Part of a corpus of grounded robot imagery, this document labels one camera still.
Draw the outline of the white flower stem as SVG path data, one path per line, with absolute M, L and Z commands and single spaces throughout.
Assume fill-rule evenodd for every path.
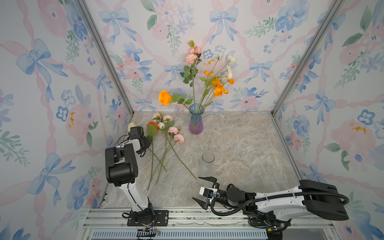
M 217 60 L 211 61 L 211 62 L 215 62 L 215 65 L 213 66 L 211 71 L 213 71 L 214 75 L 216 75 L 217 73 L 221 73 L 221 76 L 224 76 L 225 74 L 227 74 L 227 77 L 229 79 L 231 79 L 231 78 L 234 79 L 233 71 L 232 71 L 232 65 L 234 65 L 236 63 L 236 58 L 233 55 L 227 55 L 225 58 L 224 66 L 220 70 L 217 70 L 215 72 L 215 67 L 216 67 L 217 63 L 220 62 L 221 60 L 222 60 L 222 58 L 218 57 Z

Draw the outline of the blue purple glass vase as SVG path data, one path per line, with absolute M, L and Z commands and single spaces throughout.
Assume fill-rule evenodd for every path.
M 191 114 L 190 123 L 189 123 L 189 131 L 193 135 L 199 135 L 204 130 L 203 118 L 202 114 L 205 109 L 200 104 L 193 104 L 189 107 L 189 112 Z

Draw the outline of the clear frosted glass vase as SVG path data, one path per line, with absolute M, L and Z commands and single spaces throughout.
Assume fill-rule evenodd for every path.
M 200 177 L 212 177 L 214 174 L 214 161 L 215 155 L 213 153 L 205 152 L 202 154 L 200 162 Z

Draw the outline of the orange poppy flower stem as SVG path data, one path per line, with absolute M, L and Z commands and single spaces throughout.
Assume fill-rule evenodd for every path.
M 205 83 L 203 95 L 198 103 L 198 113 L 202 113 L 206 107 L 211 105 L 217 97 L 228 94 L 229 91 L 225 85 L 229 82 L 227 74 L 221 76 L 221 73 L 214 75 L 213 71 L 205 71 L 201 80 Z

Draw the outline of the large orange ranunculus stem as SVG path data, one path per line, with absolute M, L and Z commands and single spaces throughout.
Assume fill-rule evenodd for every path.
M 163 106 L 169 106 L 170 104 L 179 104 L 183 105 L 186 108 L 189 108 L 190 105 L 194 104 L 195 98 L 188 95 L 180 94 L 170 94 L 167 91 L 163 90 L 158 95 L 159 103 Z

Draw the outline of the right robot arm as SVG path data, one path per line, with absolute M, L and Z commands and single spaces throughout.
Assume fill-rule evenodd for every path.
M 349 198 L 339 194 L 337 188 L 326 183 L 301 180 L 292 189 L 274 193 L 251 193 L 229 184 L 220 189 L 217 179 L 203 177 L 212 187 L 201 187 L 202 200 L 194 198 L 200 207 L 219 217 L 242 212 L 251 227 L 281 232 L 290 226 L 292 219 L 317 216 L 329 221 L 349 219 L 345 206 Z

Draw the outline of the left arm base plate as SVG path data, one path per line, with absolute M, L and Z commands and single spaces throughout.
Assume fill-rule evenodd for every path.
M 128 227 L 166 227 L 169 222 L 169 211 L 131 211 L 125 218 L 127 219 Z

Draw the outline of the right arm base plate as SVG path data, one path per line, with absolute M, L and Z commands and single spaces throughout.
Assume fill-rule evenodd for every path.
M 291 219 L 287 221 L 278 220 L 273 211 L 248 216 L 248 223 L 251 227 L 265 229 L 267 232 L 282 232 L 291 225 Z

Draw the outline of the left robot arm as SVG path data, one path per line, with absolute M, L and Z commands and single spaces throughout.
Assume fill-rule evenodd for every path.
M 106 178 L 125 193 L 131 210 L 123 217 L 133 224 L 149 226 L 155 220 L 155 211 L 140 188 L 136 178 L 139 175 L 137 155 L 143 157 L 151 146 L 150 140 L 144 136 L 142 127 L 131 127 L 128 139 L 115 147 L 105 149 Z

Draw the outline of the pink rose flower stem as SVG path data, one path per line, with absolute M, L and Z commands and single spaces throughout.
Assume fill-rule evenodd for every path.
M 188 45 L 190 47 L 188 54 L 185 57 L 184 63 L 186 64 L 184 66 L 184 72 L 181 73 L 181 76 L 183 77 L 183 83 L 186 85 L 189 85 L 193 89 L 192 97 L 187 99 L 183 98 L 182 105 L 185 107 L 189 107 L 191 104 L 196 103 L 196 94 L 195 94 L 195 77 L 198 73 L 198 64 L 202 61 L 201 55 L 202 50 L 201 48 L 195 44 L 193 40 L 190 40 L 188 42 Z

